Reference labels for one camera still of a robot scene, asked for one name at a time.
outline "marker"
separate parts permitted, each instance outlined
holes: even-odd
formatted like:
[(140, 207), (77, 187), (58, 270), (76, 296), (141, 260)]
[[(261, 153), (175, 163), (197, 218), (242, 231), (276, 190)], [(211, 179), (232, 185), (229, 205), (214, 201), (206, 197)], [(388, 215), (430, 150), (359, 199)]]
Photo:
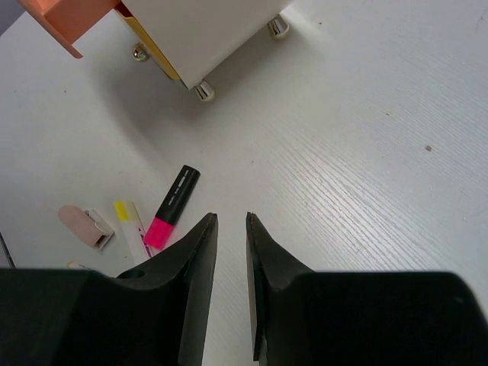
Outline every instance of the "marker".
[(200, 172), (197, 169), (187, 165), (183, 166), (144, 236), (146, 244), (156, 249), (165, 247), (198, 178), (200, 178)]
[(140, 265), (152, 258), (154, 251), (143, 242), (146, 231), (140, 222), (134, 202), (117, 201), (114, 202), (114, 208), (115, 212), (117, 212), (117, 217), (120, 221), (120, 226), (122, 226), (122, 232), (124, 233), (134, 263)]

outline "yellow drawer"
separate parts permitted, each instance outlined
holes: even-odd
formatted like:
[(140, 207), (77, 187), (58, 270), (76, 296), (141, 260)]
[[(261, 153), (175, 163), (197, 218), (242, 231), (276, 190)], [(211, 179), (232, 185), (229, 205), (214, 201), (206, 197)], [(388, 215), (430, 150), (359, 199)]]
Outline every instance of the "yellow drawer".
[(137, 19), (130, 14), (127, 8), (125, 8), (125, 6), (122, 4), (119, 4), (115, 8), (115, 11), (122, 19), (126, 21), (127, 24), (129, 24), (129, 27), (132, 28), (134, 33), (137, 34), (141, 42), (144, 44), (146, 51), (151, 55), (151, 57), (156, 61), (158, 66), (166, 73), (166, 75), (171, 80), (181, 80), (175, 68), (171, 63), (169, 63), (168, 59), (166, 59), (165, 55), (162, 54), (161, 50), (156, 46), (154, 41), (144, 30), (143, 26), (140, 25), (139, 21), (137, 21)]

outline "black marker cap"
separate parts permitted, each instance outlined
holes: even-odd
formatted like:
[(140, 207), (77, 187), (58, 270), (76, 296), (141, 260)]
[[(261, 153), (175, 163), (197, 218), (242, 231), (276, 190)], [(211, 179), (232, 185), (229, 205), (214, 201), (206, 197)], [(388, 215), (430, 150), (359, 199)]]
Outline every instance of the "black marker cap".
[(197, 169), (184, 165), (155, 216), (176, 225), (199, 178)]

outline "white drawer unit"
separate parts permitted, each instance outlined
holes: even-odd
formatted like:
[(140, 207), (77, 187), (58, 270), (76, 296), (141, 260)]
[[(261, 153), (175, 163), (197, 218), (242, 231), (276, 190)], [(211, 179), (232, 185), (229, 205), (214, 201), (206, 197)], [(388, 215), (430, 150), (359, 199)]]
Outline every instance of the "white drawer unit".
[(268, 25), (280, 40), (289, 30), (280, 12), (291, 0), (19, 0), (74, 57), (74, 47), (90, 27), (114, 9), (140, 38), (137, 61), (153, 58), (166, 75), (211, 101), (205, 81), (232, 52)]

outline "yellow highlighter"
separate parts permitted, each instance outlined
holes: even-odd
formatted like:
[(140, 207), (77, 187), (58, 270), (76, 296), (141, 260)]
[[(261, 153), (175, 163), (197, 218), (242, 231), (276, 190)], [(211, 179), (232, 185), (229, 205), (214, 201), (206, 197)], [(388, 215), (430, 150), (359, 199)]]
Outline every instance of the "yellow highlighter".
[(154, 256), (153, 249), (143, 242), (143, 237), (146, 231), (143, 224), (140, 222), (139, 214), (136, 206), (132, 201), (117, 201), (114, 202), (115, 212), (120, 221), (122, 232), (124, 233), (127, 245), (130, 249), (130, 254), (133, 257), (134, 263), (140, 265)]

